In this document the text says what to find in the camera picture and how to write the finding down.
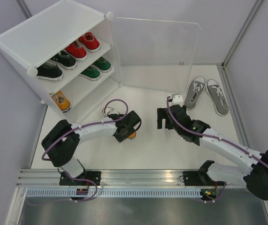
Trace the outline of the grey sneaker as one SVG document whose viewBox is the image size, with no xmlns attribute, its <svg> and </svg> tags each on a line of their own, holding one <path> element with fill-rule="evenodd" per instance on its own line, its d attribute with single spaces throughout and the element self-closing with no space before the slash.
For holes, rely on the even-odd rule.
<svg viewBox="0 0 268 225">
<path fill-rule="evenodd" d="M 206 92 L 213 102 L 215 112 L 220 116 L 226 116 L 229 112 L 229 106 L 218 82 L 214 79 L 209 79 L 206 84 Z"/>
<path fill-rule="evenodd" d="M 188 88 L 188 92 L 185 99 L 185 106 L 188 110 L 195 108 L 197 100 L 201 93 L 205 89 L 205 78 L 198 76 L 194 78 Z"/>
</svg>

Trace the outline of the green sneaker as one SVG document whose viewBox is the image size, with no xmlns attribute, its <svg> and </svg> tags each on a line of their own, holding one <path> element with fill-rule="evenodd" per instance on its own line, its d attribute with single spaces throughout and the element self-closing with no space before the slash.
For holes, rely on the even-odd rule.
<svg viewBox="0 0 268 225">
<path fill-rule="evenodd" d="M 88 66 L 79 75 L 92 81 L 100 79 L 100 72 L 95 66 Z"/>
<path fill-rule="evenodd" d="M 93 65 L 97 67 L 100 71 L 102 71 L 103 73 L 110 72 L 112 69 L 111 63 L 104 57 L 100 57 L 99 59 L 97 59 L 93 63 Z"/>
</svg>

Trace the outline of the orange sneaker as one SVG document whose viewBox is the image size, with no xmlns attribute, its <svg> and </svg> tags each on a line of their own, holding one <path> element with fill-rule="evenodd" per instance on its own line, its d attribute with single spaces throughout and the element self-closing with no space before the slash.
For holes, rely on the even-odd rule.
<svg viewBox="0 0 268 225">
<path fill-rule="evenodd" d="M 132 134 L 128 137 L 128 139 L 132 140 L 132 139 L 134 139 L 135 137 L 136 137 L 136 132 L 132 133 Z"/>
<path fill-rule="evenodd" d="M 52 99 L 63 113 L 67 113 L 71 109 L 70 101 L 60 90 L 52 95 Z"/>
</svg>

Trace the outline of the red sneaker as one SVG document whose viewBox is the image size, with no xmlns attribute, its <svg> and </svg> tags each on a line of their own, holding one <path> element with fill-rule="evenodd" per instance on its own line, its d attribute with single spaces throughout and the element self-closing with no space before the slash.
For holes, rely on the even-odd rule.
<svg viewBox="0 0 268 225">
<path fill-rule="evenodd" d="M 91 32 L 86 32 L 84 35 L 80 36 L 78 40 L 84 44 L 91 53 L 97 53 L 101 50 L 99 41 Z"/>
<path fill-rule="evenodd" d="M 76 61 L 85 61 L 87 59 L 86 50 L 77 42 L 72 42 L 65 48 L 66 52 L 69 53 Z"/>
</svg>

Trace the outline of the black sneaker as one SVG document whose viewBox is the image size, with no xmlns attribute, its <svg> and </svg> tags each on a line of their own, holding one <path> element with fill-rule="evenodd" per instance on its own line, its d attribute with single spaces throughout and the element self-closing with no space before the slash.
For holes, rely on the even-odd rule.
<svg viewBox="0 0 268 225">
<path fill-rule="evenodd" d="M 37 78 L 42 80 L 47 80 L 51 82 L 59 82 L 63 79 L 63 72 L 62 70 L 57 66 L 45 66 L 41 65 L 37 68 Z"/>
<path fill-rule="evenodd" d="M 77 66 L 77 61 L 64 50 L 51 57 L 50 61 L 59 64 L 66 70 L 73 70 Z"/>
</svg>

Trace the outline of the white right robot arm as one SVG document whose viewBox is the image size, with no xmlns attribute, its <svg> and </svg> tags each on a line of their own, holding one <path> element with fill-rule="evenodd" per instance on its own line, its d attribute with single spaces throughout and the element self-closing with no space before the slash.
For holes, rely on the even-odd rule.
<svg viewBox="0 0 268 225">
<path fill-rule="evenodd" d="M 223 137 L 201 120 L 192 120 L 186 107 L 172 105 L 157 108 L 157 128 L 173 129 L 186 142 L 212 150 L 228 159 L 234 166 L 206 161 L 198 170 L 198 180 L 203 185 L 225 182 L 246 187 L 255 197 L 268 200 L 268 150 L 252 150 Z"/>
</svg>

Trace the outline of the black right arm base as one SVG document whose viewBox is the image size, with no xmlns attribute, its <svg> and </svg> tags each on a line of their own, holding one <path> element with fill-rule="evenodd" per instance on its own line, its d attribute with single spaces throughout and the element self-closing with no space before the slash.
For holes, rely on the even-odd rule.
<svg viewBox="0 0 268 225">
<path fill-rule="evenodd" d="M 184 184 L 187 187 L 190 186 L 223 186 L 223 181 L 214 181 L 212 180 L 206 172 L 199 171 L 183 171 Z"/>
</svg>

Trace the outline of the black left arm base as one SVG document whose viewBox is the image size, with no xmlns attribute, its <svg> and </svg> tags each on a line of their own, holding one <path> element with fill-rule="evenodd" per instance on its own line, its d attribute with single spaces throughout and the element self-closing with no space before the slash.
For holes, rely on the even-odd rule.
<svg viewBox="0 0 268 225">
<path fill-rule="evenodd" d="M 93 186 L 94 182 L 97 186 L 100 185 L 101 171 L 85 171 L 77 178 L 70 178 L 66 172 L 61 172 L 60 186 Z"/>
</svg>

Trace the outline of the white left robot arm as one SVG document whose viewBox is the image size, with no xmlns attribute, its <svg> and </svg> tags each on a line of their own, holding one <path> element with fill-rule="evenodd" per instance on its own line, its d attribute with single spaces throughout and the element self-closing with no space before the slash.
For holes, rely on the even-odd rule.
<svg viewBox="0 0 268 225">
<path fill-rule="evenodd" d="M 42 140 L 45 150 L 44 161 L 51 161 L 54 167 L 60 167 L 70 175 L 77 186 L 86 181 L 86 173 L 81 163 L 74 157 L 77 146 L 83 142 L 101 137 L 113 136 L 119 143 L 136 132 L 141 118 L 135 111 L 126 115 L 110 114 L 104 119 L 89 124 L 70 124 L 60 120 Z"/>
</svg>

